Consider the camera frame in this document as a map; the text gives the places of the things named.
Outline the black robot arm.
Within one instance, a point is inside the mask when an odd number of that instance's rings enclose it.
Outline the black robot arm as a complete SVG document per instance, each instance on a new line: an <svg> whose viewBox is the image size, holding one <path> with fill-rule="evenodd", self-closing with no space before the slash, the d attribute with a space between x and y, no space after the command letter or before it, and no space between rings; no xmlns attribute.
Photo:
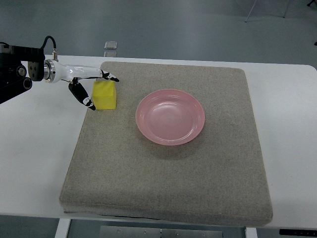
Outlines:
<svg viewBox="0 0 317 238"><path fill-rule="evenodd" d="M57 60L56 42L46 36L40 48L0 43L0 102L4 103L32 88L33 82L54 79L55 66L45 59L47 41L53 43L53 59Z"/></svg>

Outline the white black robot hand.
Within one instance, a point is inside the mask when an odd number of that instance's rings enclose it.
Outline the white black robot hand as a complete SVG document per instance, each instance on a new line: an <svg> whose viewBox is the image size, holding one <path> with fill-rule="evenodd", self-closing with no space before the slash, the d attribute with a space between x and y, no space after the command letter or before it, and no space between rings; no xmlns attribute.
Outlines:
<svg viewBox="0 0 317 238"><path fill-rule="evenodd" d="M47 83L59 81L68 82L68 89L78 102L91 110L96 110L91 98L82 84L81 79L105 79L118 82L119 79L113 74L91 66L63 65L59 62L48 59L44 62L44 80Z"/></svg>

